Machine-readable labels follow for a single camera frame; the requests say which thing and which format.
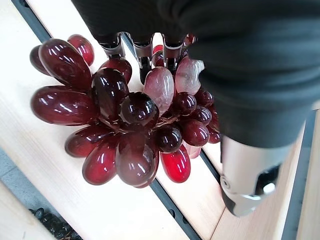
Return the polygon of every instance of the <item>gray floor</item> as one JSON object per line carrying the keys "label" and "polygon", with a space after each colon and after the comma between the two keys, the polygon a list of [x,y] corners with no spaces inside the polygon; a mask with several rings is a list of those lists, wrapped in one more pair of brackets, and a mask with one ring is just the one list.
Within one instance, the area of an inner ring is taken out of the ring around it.
{"label": "gray floor", "polygon": [[0,180],[26,208],[34,210],[44,208],[45,212],[50,212],[60,217],[56,209],[35,188],[2,149],[0,149]]}

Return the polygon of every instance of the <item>red grape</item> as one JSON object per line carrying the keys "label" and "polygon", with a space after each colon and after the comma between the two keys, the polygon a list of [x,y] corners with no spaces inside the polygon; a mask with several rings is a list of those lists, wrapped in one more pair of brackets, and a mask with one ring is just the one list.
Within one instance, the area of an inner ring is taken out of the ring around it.
{"label": "red grape", "polygon": [[218,119],[218,114],[216,112],[215,106],[212,105],[212,106],[208,107],[208,109],[212,115],[212,119],[209,122],[208,126],[212,129],[214,129],[216,132],[220,133],[219,119]]}
{"label": "red grape", "polygon": [[39,46],[35,46],[31,52],[30,52],[30,62],[32,64],[32,66],[37,69],[40,73],[43,73],[45,75],[50,76],[50,74],[47,72],[47,70],[45,69],[45,67],[42,65],[40,58],[39,58],[39,48],[41,45]]}
{"label": "red grape", "polygon": [[209,141],[209,131],[203,123],[194,119],[188,119],[182,120],[178,124],[182,130],[182,138],[187,144],[201,147]]}
{"label": "red grape", "polygon": [[41,63],[62,84],[81,90],[91,88],[91,72],[83,57],[68,42],[51,38],[39,49]]}
{"label": "red grape", "polygon": [[85,62],[91,66],[95,60],[95,52],[91,43],[79,34],[71,35],[67,41],[77,49]]}
{"label": "red grape", "polygon": [[101,118],[113,128],[120,126],[118,107],[129,93],[128,85],[122,74],[111,68],[98,70],[92,78],[93,94],[100,107]]}
{"label": "red grape", "polygon": [[185,146],[173,153],[160,153],[166,175],[175,183],[183,183],[190,176],[191,164]]}
{"label": "red grape", "polygon": [[102,185],[116,174],[116,147],[118,137],[106,137],[86,157],[82,166],[83,178],[92,185]]}
{"label": "red grape", "polygon": [[209,143],[211,144],[216,144],[220,142],[220,134],[213,128],[207,126],[206,127],[209,131],[210,134],[210,139],[209,139]]}
{"label": "red grape", "polygon": [[115,155],[116,172],[126,184],[145,186],[157,170],[157,152],[140,132],[121,136]]}
{"label": "red grape", "polygon": [[45,86],[31,98],[33,113],[50,124],[84,125],[95,119],[99,111],[93,100],[68,86]]}
{"label": "red grape", "polygon": [[72,133],[65,141],[64,149],[73,157],[87,157],[105,137],[114,134],[112,129],[105,126],[87,126]]}
{"label": "red grape", "polygon": [[142,92],[130,92],[120,104],[119,116],[122,128],[128,131],[153,128],[159,118],[159,110],[152,99]]}
{"label": "red grape", "polygon": [[203,87],[200,87],[198,92],[194,95],[196,103],[203,107],[209,107],[214,104],[214,97],[210,92],[205,90]]}
{"label": "red grape", "polygon": [[152,133],[155,145],[162,153],[177,151],[182,143],[180,130],[172,124],[165,124],[155,129]]}
{"label": "red grape", "polygon": [[195,110],[189,116],[181,117],[180,119],[195,119],[206,126],[211,121],[212,115],[207,108],[203,106],[196,106]]}
{"label": "red grape", "polygon": [[104,64],[101,65],[100,69],[101,68],[118,70],[124,76],[127,84],[129,83],[132,76],[132,67],[124,57],[109,58]]}
{"label": "red grape", "polygon": [[157,45],[153,48],[152,63],[155,67],[164,67],[164,46]]}
{"label": "red grape", "polygon": [[182,116],[191,114],[196,107],[196,98],[187,92],[177,93],[173,100],[173,110]]}

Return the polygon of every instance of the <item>glossy grape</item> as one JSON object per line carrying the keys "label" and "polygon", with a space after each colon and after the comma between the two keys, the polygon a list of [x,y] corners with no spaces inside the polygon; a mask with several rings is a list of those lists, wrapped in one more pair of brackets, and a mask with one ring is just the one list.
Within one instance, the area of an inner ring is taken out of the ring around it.
{"label": "glossy grape", "polygon": [[167,68],[155,67],[146,75],[143,92],[154,101],[160,116],[169,109],[174,91],[174,78]]}
{"label": "glossy grape", "polygon": [[203,61],[185,56],[176,69],[176,91],[178,93],[188,92],[191,95],[195,95],[201,86],[198,76],[203,69],[205,69]]}
{"label": "glossy grape", "polygon": [[185,146],[173,153],[160,153],[162,166],[166,175],[175,183],[185,182],[191,172],[190,158]]}
{"label": "glossy grape", "polygon": [[209,131],[203,123],[188,119],[180,121],[178,124],[181,127],[182,138],[187,144],[201,147],[209,141]]}
{"label": "glossy grape", "polygon": [[118,107],[129,93],[124,76],[115,69],[102,68],[93,75],[92,82],[94,98],[100,107],[100,120],[104,119],[111,127],[118,128]]}
{"label": "glossy grape", "polygon": [[199,91],[194,95],[196,103],[203,107],[210,107],[214,104],[214,96],[203,87],[200,87]]}
{"label": "glossy grape", "polygon": [[123,129],[147,130],[156,125],[159,110],[148,95],[142,92],[130,92],[120,104],[119,116],[123,121]]}
{"label": "glossy grape", "polygon": [[208,126],[212,129],[214,129],[216,132],[220,133],[219,118],[218,118],[218,114],[216,112],[215,106],[212,105],[212,106],[208,107],[208,109],[212,115],[212,119],[209,122]]}
{"label": "glossy grape", "polygon": [[157,170],[157,152],[140,132],[121,136],[115,155],[116,172],[126,184],[146,186]]}
{"label": "glossy grape", "polygon": [[173,110],[182,116],[191,114],[196,107],[196,98],[187,92],[177,93],[173,100]]}
{"label": "glossy grape", "polygon": [[95,60],[95,52],[91,43],[79,34],[71,35],[67,41],[77,49],[85,62],[91,66]]}
{"label": "glossy grape", "polygon": [[112,129],[106,126],[87,126],[72,133],[65,141],[64,149],[73,157],[85,158],[105,137],[115,134]]}
{"label": "glossy grape", "polygon": [[182,144],[184,145],[190,159],[196,159],[200,155],[200,152],[201,152],[200,146],[191,146],[185,141],[182,141]]}
{"label": "glossy grape", "polygon": [[50,74],[47,72],[47,70],[45,69],[45,67],[42,65],[40,58],[39,58],[39,48],[41,45],[39,46],[35,46],[29,55],[30,58],[30,62],[32,64],[32,66],[37,69],[40,73],[43,73],[45,75],[50,76]]}
{"label": "glossy grape", "polygon": [[116,148],[118,138],[109,136],[88,155],[82,166],[83,178],[92,185],[102,185],[116,174]]}
{"label": "glossy grape", "polygon": [[164,46],[163,45],[157,45],[153,48],[152,53],[152,64],[155,67],[164,67]]}
{"label": "glossy grape", "polygon": [[49,39],[40,47],[39,58],[47,72],[62,84],[85,91],[91,88],[87,63],[67,41]]}
{"label": "glossy grape", "polygon": [[189,116],[185,116],[184,118],[182,117],[181,119],[194,119],[206,126],[211,121],[212,115],[207,108],[203,106],[196,106],[195,110]]}
{"label": "glossy grape", "polygon": [[50,124],[77,126],[95,119],[99,111],[93,100],[68,86],[45,86],[31,98],[33,113]]}
{"label": "glossy grape", "polygon": [[101,68],[110,68],[118,70],[123,76],[128,84],[132,76],[132,67],[130,63],[124,57],[113,57],[109,58]]}
{"label": "glossy grape", "polygon": [[174,153],[182,143],[180,130],[172,124],[165,124],[155,129],[152,134],[155,145],[162,153]]}
{"label": "glossy grape", "polygon": [[209,143],[211,143],[211,144],[219,143],[220,142],[220,134],[214,128],[211,128],[209,126],[206,126],[206,128],[208,129],[209,134],[210,134]]}

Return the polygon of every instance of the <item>wooden board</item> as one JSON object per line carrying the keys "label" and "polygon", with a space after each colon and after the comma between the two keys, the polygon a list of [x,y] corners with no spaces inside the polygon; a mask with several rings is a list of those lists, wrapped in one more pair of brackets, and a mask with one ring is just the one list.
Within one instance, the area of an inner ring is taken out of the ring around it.
{"label": "wooden board", "polygon": [[281,239],[295,180],[302,139],[303,131],[301,131],[290,155],[280,170],[276,192],[248,216],[238,218],[225,209],[211,240]]}
{"label": "wooden board", "polygon": [[316,112],[310,162],[297,232],[297,240],[317,240],[320,235],[320,110]]}
{"label": "wooden board", "polygon": [[103,186],[84,181],[83,159],[64,152],[76,128],[47,124],[31,112],[35,90],[57,82],[31,66],[29,52],[40,42],[9,0],[0,1],[0,28],[0,147],[26,177],[85,240],[187,240],[150,188],[118,177]]}
{"label": "wooden board", "polygon": [[55,239],[1,181],[0,216],[1,240]]}

